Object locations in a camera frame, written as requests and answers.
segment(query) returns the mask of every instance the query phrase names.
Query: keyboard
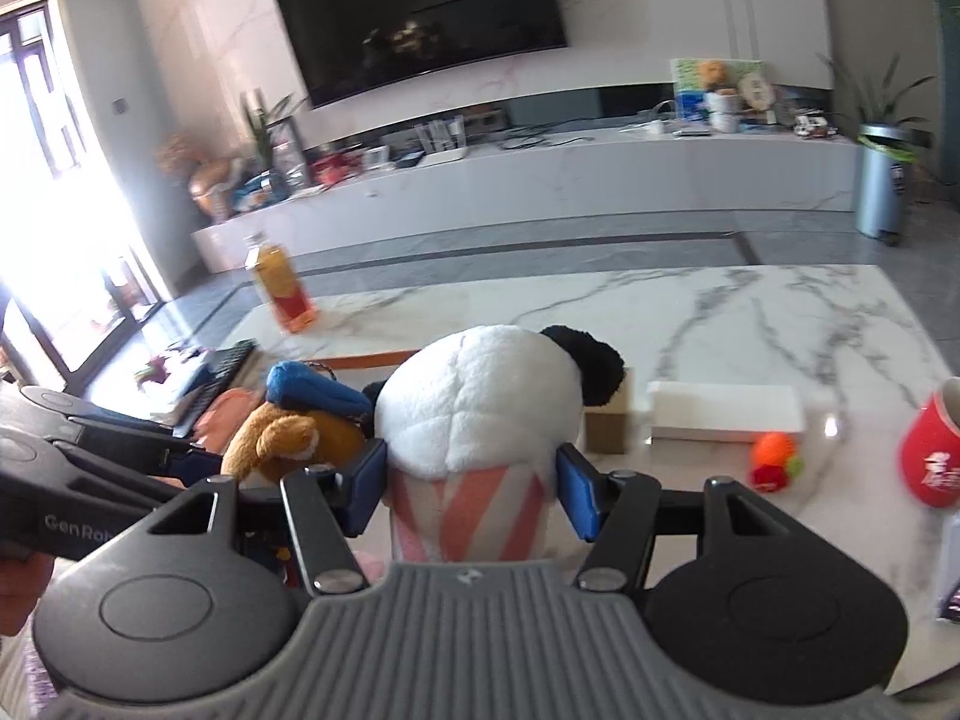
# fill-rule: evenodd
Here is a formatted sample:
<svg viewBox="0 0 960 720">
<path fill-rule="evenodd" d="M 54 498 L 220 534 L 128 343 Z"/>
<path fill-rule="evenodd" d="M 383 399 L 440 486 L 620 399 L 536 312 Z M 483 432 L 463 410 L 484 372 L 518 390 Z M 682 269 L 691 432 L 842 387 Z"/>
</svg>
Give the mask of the keyboard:
<svg viewBox="0 0 960 720">
<path fill-rule="evenodd" d="M 210 355 L 208 367 L 213 372 L 213 380 L 200 388 L 193 404 L 176 423 L 174 437 L 188 439 L 193 434 L 193 427 L 197 424 L 197 420 L 210 408 L 214 400 L 229 389 L 255 350 L 254 341 L 239 341 L 229 349 L 218 349 Z"/>
</svg>

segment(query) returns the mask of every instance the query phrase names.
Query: brown teddy bear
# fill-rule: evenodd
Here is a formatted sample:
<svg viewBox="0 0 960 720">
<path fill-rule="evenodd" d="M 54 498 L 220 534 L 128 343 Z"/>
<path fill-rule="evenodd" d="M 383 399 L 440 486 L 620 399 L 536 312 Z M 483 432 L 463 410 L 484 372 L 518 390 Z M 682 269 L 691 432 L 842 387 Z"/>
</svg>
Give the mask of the brown teddy bear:
<svg viewBox="0 0 960 720">
<path fill-rule="evenodd" d="M 363 431 L 350 419 L 267 402 L 251 413 L 230 441 L 221 470 L 240 481 L 256 471 L 278 485 L 283 476 L 304 466 L 347 464 L 364 440 Z"/>
</svg>

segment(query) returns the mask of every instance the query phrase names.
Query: red mug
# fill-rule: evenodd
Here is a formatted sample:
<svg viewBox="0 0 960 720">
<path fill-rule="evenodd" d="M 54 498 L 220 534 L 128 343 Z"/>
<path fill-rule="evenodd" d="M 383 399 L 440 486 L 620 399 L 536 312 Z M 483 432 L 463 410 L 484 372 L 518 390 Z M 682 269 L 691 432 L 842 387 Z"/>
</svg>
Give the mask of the red mug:
<svg viewBox="0 0 960 720">
<path fill-rule="evenodd" d="M 901 445 L 901 472 L 928 506 L 960 499 L 960 377 L 947 379 L 920 409 Z"/>
</svg>

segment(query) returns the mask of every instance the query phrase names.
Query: panda ear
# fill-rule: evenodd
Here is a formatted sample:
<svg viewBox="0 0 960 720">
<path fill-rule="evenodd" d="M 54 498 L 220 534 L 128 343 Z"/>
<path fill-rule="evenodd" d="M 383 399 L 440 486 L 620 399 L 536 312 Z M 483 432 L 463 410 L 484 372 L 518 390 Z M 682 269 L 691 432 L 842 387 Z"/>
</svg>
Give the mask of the panda ear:
<svg viewBox="0 0 960 720">
<path fill-rule="evenodd" d="M 384 379 L 382 382 L 371 382 L 367 384 L 363 389 L 363 394 L 367 396 L 367 399 L 370 401 L 371 408 L 370 413 L 367 413 L 360 419 L 360 430 L 363 431 L 363 436 L 365 439 L 372 439 L 376 433 L 376 425 L 373 422 L 373 415 L 376 413 L 376 399 L 380 397 L 380 391 L 383 389 L 383 386 L 387 383 L 387 380 Z"/>
<path fill-rule="evenodd" d="M 380 397 L 380 391 L 383 389 L 383 386 L 387 383 L 387 380 L 384 379 L 382 382 L 372 382 L 367 384 L 363 388 L 363 394 L 367 396 L 367 399 L 370 401 L 373 410 L 376 410 L 376 399 Z"/>
<path fill-rule="evenodd" d="M 580 369 L 585 406 L 603 406 L 610 402 L 623 381 L 623 358 L 616 349 L 597 341 L 590 333 L 555 324 L 541 330 L 557 346 L 573 357 Z"/>
</svg>

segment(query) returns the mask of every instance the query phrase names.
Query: white marble countertop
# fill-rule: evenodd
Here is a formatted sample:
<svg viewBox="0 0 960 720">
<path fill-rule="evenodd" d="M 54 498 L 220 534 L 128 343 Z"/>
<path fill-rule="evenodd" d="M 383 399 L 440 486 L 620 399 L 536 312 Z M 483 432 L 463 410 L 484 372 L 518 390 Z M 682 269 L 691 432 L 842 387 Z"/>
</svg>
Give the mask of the white marble countertop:
<svg viewBox="0 0 960 720">
<path fill-rule="evenodd" d="M 918 320 L 873 266 L 619 271 L 476 281 L 320 298 L 320 321 L 284 336 L 266 306 L 227 344 L 256 338 L 285 358 L 420 348 L 477 324 L 531 329 L 568 324 L 611 343 L 635 370 L 632 408 L 645 408 L 656 379 L 795 386 L 808 410 L 806 471 L 771 496 L 896 589 L 910 640 L 891 682 L 896 691 L 960 662 L 960 628 L 934 620 L 932 586 L 944 514 L 914 500 L 899 481 L 896 452 L 919 405 L 949 371 Z M 836 415 L 840 435 L 824 435 Z M 642 440 L 632 466 L 667 488 L 699 490 L 726 473 L 744 480 L 742 445 Z M 586 548 L 561 512 L 551 521 L 553 554 L 576 565 Z M 658 545 L 651 580 L 693 557 L 692 539 Z"/>
</svg>

